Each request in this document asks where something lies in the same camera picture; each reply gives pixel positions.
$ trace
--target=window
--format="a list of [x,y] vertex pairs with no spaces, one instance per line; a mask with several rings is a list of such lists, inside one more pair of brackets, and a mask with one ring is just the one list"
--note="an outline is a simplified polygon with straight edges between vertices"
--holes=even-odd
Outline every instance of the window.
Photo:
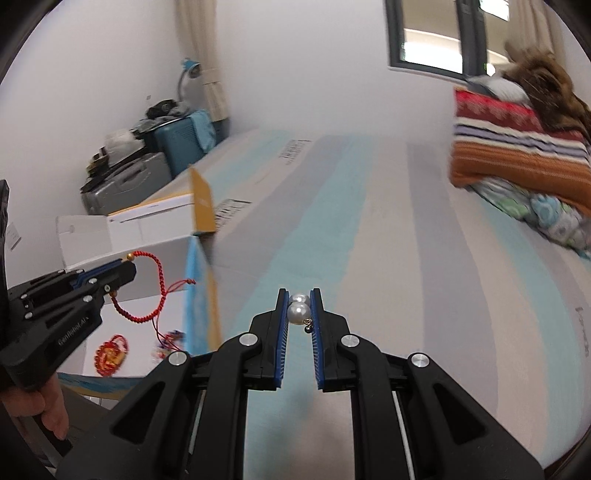
[[506,63],[508,0],[386,0],[390,65],[458,79]]

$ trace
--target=barcode label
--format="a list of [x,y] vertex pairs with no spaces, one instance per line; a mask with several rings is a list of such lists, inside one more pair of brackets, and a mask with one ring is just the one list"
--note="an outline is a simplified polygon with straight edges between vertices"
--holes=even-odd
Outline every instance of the barcode label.
[[302,150],[304,150],[304,147],[310,142],[311,140],[289,140],[287,146],[283,149],[281,155],[279,155],[279,158],[289,158],[293,160],[301,153]]
[[236,216],[240,210],[248,207],[251,202],[244,200],[226,199],[216,207],[216,227],[219,230]]

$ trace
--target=window frame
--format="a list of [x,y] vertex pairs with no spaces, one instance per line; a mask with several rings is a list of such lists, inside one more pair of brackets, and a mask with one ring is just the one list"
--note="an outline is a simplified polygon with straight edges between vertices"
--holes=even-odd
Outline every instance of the window frame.
[[389,66],[405,70],[433,73],[465,80],[467,77],[486,74],[488,51],[486,43],[486,25],[480,0],[455,0],[460,49],[462,52],[463,72],[413,63],[401,58],[404,36],[404,13],[402,0],[384,0],[388,32]]

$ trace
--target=brown blanket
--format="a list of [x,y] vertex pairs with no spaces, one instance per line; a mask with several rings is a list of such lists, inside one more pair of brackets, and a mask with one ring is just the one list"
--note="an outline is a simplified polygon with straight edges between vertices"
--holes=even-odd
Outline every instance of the brown blanket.
[[580,131],[591,142],[591,112],[551,53],[530,50],[504,77],[519,83],[546,131]]

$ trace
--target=curtain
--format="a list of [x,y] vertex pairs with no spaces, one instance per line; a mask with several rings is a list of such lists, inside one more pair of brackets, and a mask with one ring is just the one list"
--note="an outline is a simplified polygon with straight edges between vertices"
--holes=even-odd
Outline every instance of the curtain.
[[181,38],[193,60],[201,64],[201,79],[207,109],[213,121],[228,117],[217,60],[217,0],[177,0],[178,26]]
[[531,47],[554,52],[544,2],[509,0],[509,32],[505,50],[512,61],[519,61],[521,52]]

